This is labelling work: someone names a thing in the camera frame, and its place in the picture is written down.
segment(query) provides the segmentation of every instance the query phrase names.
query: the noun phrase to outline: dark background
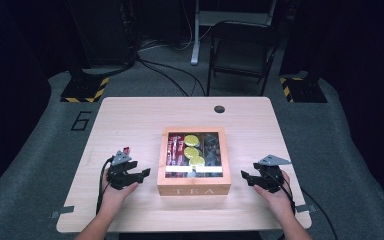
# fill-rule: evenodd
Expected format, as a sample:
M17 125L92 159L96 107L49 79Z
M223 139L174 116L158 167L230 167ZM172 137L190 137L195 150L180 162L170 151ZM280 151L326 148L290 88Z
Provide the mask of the dark background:
M188 32L181 2L152 1L160 3L152 7L154 15L149 14L149 2L136 2L139 30L179 41ZM191 20L193 2L185 0ZM210 10L216 5L216 1L205 2L203 7ZM264 4L254 7L251 2L238 2L224 6L265 8ZM104 15L120 13L115 10L107 9ZM0 176L47 106L48 79L67 70L56 31L62 31L80 65L91 67L85 36L77 27L70 7L62 0L0 0ZM320 59L326 63L322 69L315 64ZM354 143L384 189L384 2L300 1L280 74L320 70L337 90Z

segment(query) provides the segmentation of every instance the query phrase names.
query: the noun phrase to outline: human hand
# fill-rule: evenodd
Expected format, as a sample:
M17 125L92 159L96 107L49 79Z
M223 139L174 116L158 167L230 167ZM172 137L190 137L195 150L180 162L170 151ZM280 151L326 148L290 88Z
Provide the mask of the human hand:
M124 200L139 186L139 183L135 182L121 190L117 190L108 184L107 175L108 169L105 169L104 177L102 178L102 189L104 189L104 192L99 212L115 217L120 211Z
M289 176L283 170L282 175L285 180L283 187L288 191L290 195L292 195L288 186ZM291 211L291 201L282 189L275 193L271 193L258 186L257 184L254 185L254 189L260 196L267 200L270 210L278 220L290 216L291 214L293 215Z

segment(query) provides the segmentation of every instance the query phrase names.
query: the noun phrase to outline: black chair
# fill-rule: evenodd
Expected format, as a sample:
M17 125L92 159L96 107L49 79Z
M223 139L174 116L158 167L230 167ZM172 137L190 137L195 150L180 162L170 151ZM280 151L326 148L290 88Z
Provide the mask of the black chair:
M258 86L263 80L260 91L263 96L280 38L280 34L267 25L237 21L217 23L211 35L207 96L210 95L212 72L214 77L216 72L256 77Z

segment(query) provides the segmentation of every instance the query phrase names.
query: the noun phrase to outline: wooden box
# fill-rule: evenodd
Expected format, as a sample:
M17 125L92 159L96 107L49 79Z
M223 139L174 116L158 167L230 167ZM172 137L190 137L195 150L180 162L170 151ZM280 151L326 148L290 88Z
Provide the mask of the wooden box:
M223 128L164 130L157 180L161 196L227 195L230 185Z

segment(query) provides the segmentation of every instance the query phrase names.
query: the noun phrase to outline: gray floor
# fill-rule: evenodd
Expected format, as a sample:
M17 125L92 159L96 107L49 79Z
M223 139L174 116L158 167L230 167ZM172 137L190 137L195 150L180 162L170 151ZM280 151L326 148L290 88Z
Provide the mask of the gray floor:
M158 47L139 54L143 59L186 70L205 86L208 44L201 46L198 66L189 64L191 51L191 47L183 51ZM301 187L322 206L339 239L384 239L384 194L350 139L335 90L321 80L328 103L288 103L277 75L282 54L281 49L265 96L274 106ZM190 76L161 69L188 94L193 91L193 96L203 95L198 85L194 89L194 80ZM94 69L92 72L106 70ZM69 80L68 73L49 79L52 96L48 108L0 179L0 239L72 239L74 236L58 233L55 228L58 218L49 216L64 205L100 101L60 102L60 94ZM211 93L214 96L244 95L217 89L212 89ZM169 80L136 63L128 71L110 78L103 97L181 95ZM81 111L90 112L82 115L90 120L85 131L70 131ZM313 212L311 217L310 234L315 239L333 239L322 212ZM280 235L281 231L261 232L262 239L277 239ZM108 239L114 238L115 234L108 235Z

